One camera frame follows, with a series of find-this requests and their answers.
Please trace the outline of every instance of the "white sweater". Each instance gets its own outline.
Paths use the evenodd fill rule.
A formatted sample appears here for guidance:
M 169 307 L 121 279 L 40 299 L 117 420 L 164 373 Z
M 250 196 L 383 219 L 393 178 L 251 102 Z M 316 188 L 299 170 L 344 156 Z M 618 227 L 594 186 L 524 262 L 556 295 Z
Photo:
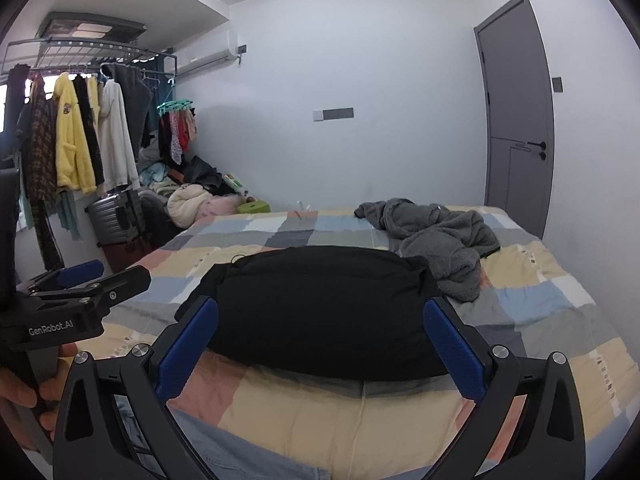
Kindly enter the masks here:
M 140 179 L 127 128 L 122 90 L 113 80 L 108 80 L 102 90 L 97 133 L 104 170 L 104 191 L 126 186 L 129 181 L 133 189 L 138 189 Z

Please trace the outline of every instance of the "blue gripper pad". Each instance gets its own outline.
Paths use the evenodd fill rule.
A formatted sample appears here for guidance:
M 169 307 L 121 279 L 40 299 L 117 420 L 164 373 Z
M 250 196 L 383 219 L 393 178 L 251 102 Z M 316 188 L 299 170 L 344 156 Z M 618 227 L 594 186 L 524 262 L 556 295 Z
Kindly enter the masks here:
M 90 282 L 100 278 L 104 272 L 104 265 L 100 260 L 62 269 L 56 276 L 56 283 L 61 288 L 72 288 L 81 283 Z
M 209 298 L 182 330 L 158 365 L 156 395 L 161 402 L 167 402 L 180 395 L 217 328 L 218 304 Z
M 424 305 L 422 322 L 460 394 L 465 399 L 480 402 L 486 392 L 484 367 L 434 300 Z

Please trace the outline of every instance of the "ceiling-mounted clothes drying rack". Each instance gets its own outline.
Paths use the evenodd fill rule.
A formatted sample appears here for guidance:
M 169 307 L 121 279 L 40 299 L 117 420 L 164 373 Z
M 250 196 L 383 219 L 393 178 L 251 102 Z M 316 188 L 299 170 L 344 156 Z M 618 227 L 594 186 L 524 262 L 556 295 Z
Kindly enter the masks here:
M 156 52 L 130 43 L 100 41 L 92 38 L 37 38 L 11 41 L 7 44 L 0 78 L 6 78 L 16 64 L 24 63 L 43 75 L 62 72 L 98 72 L 103 63 L 121 63 L 135 66 L 137 62 L 160 56 L 168 72 L 147 70 L 147 73 L 175 78 L 178 58 L 174 54 Z

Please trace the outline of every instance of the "door frame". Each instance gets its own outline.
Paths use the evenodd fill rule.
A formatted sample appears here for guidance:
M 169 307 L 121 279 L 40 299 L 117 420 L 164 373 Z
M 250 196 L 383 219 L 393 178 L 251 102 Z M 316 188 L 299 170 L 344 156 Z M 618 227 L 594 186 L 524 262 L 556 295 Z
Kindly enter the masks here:
M 489 197 L 489 172 L 491 168 L 491 113 L 489 110 L 489 93 L 486 84 L 486 72 L 484 70 L 484 61 L 482 60 L 482 46 L 480 44 L 480 32 L 491 25 L 495 20 L 501 18 L 510 10 L 514 9 L 517 6 L 524 5 L 529 8 L 529 10 L 535 16 L 536 13 L 533 11 L 533 7 L 531 6 L 531 2 L 529 0 L 509 0 L 505 3 L 500 9 L 496 10 L 493 14 L 491 14 L 487 19 L 485 19 L 480 25 L 474 27 L 474 34 L 476 36 L 476 45 L 478 46 L 478 57 L 480 61 L 480 67 L 482 69 L 482 84 L 484 85 L 484 107 L 486 110 L 486 179 L 484 183 L 484 204 L 486 205 L 487 199 Z M 549 150 L 550 156 L 548 156 L 548 162 L 551 164 L 551 185 L 549 186 L 548 193 L 546 194 L 546 211 L 544 211 L 545 215 L 545 228 L 546 228 L 546 218 L 549 212 L 549 203 L 551 200 L 551 189 L 553 186 L 553 177 L 554 177 L 554 160 L 556 154 L 556 143 L 555 143 L 555 123 L 554 123 L 554 98 L 553 91 L 551 86 L 551 74 L 548 72 L 549 63 L 546 58 L 545 44 L 542 40 L 542 33 L 540 32 L 540 26 L 538 25 L 538 32 L 540 33 L 540 40 L 542 42 L 542 51 L 545 56 L 546 70 L 548 77 L 546 78 L 546 89 L 548 89 L 548 102 L 547 102 L 547 133 L 548 133 L 548 145 L 551 147 Z

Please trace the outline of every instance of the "door handle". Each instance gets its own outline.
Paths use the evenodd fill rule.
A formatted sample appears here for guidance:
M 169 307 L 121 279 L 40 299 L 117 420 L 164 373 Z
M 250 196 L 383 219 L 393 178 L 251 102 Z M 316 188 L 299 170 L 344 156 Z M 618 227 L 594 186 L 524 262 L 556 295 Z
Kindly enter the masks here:
M 543 140 L 542 142 L 527 142 L 531 146 L 539 146 L 542 150 L 546 150 L 546 142 Z

